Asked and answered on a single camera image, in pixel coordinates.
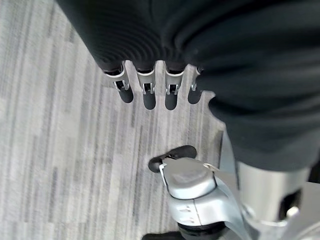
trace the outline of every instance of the black rubber tip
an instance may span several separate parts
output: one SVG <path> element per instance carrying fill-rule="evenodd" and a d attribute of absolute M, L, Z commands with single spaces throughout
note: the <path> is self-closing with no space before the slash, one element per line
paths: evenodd
<path fill-rule="evenodd" d="M 176 108 L 178 102 L 178 95 L 174 95 L 173 93 L 165 95 L 165 107 L 168 110 L 173 110 Z"/>
<path fill-rule="evenodd" d="M 152 158 L 148 163 L 148 168 L 151 172 L 157 174 L 160 173 L 160 165 L 163 164 L 161 156 L 156 156 Z"/>
<path fill-rule="evenodd" d="M 184 145 L 170 150 L 168 153 L 172 158 L 191 158 L 195 159 L 197 156 L 197 150 L 194 146 Z"/>
<path fill-rule="evenodd" d="M 188 102 L 190 104 L 197 104 L 201 99 L 202 91 L 200 91 L 198 88 L 195 88 L 195 91 L 192 91 L 192 88 L 189 89 L 188 94 Z"/>
<path fill-rule="evenodd" d="M 134 93 L 132 92 L 131 86 L 129 86 L 128 90 L 125 90 L 124 88 L 121 89 L 119 92 L 119 95 L 126 104 L 129 104 L 134 99 Z"/>
<path fill-rule="evenodd" d="M 146 109 L 154 109 L 156 106 L 156 95 L 147 91 L 146 94 L 143 94 L 143 103 Z"/>
<path fill-rule="evenodd" d="M 197 156 L 197 150 L 194 146 L 184 145 L 177 148 L 174 148 L 167 153 L 156 156 L 152 158 L 148 163 L 148 168 L 153 173 L 160 172 L 160 165 L 163 163 L 163 159 L 172 158 L 172 159 L 180 159 L 180 158 L 192 158 L 195 159 Z"/>

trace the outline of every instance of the silver metal joint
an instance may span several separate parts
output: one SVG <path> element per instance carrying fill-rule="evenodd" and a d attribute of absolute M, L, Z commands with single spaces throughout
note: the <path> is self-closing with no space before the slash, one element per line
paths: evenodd
<path fill-rule="evenodd" d="M 200 69 L 199 67 L 196 68 L 195 70 L 195 74 L 193 76 L 193 79 L 192 79 L 192 83 L 191 83 L 191 90 L 192 91 L 196 91 L 197 90 L 197 83 L 196 83 L 196 79 L 197 77 L 200 75 Z"/>
<path fill-rule="evenodd" d="M 168 69 L 165 69 L 165 92 L 166 94 L 178 95 L 182 78 L 185 71 L 179 73 L 169 73 Z"/>
<path fill-rule="evenodd" d="M 310 169 L 296 171 L 269 171 L 237 164 L 242 215 L 249 228 L 274 234 L 280 239 L 288 223 L 300 212 L 302 188 Z"/>
<path fill-rule="evenodd" d="M 142 89 L 143 94 L 147 94 L 147 91 L 150 91 L 151 94 L 155 93 L 155 86 L 156 86 L 156 71 L 155 67 L 153 67 L 152 71 L 147 73 L 142 73 L 136 71 L 139 85 Z"/>
<path fill-rule="evenodd" d="M 124 61 L 121 63 L 121 69 L 113 72 L 104 71 L 104 73 L 113 80 L 114 87 L 120 92 L 122 89 L 128 90 L 130 88 L 129 78 Z"/>

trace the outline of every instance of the gray carpet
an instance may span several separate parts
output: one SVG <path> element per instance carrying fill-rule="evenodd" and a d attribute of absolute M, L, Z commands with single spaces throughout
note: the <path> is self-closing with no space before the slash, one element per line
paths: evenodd
<path fill-rule="evenodd" d="M 217 163 L 224 125 L 212 93 L 165 109 L 164 65 L 156 108 L 125 104 L 52 0 L 0 0 L 0 239 L 139 240 L 176 229 L 167 193 L 148 160 L 191 144 Z"/>

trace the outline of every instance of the striped carpet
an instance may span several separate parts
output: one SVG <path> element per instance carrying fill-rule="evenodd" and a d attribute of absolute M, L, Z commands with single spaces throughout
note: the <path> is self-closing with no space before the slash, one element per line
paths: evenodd
<path fill-rule="evenodd" d="M 188 103 L 193 67 L 174 111 L 163 62 L 152 111 L 126 68 L 130 104 L 52 0 L 0 0 L 1 240 L 139 240 L 176 229 L 148 160 L 190 144 L 217 163 L 224 125 L 209 113 L 212 93 Z"/>

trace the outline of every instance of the black fabric cover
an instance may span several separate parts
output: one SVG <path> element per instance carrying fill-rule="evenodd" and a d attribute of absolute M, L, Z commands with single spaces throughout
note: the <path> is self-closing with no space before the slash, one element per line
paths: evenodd
<path fill-rule="evenodd" d="M 320 148 L 320 1 L 58 0 L 97 64 L 204 68 L 235 158 L 290 171 Z"/>

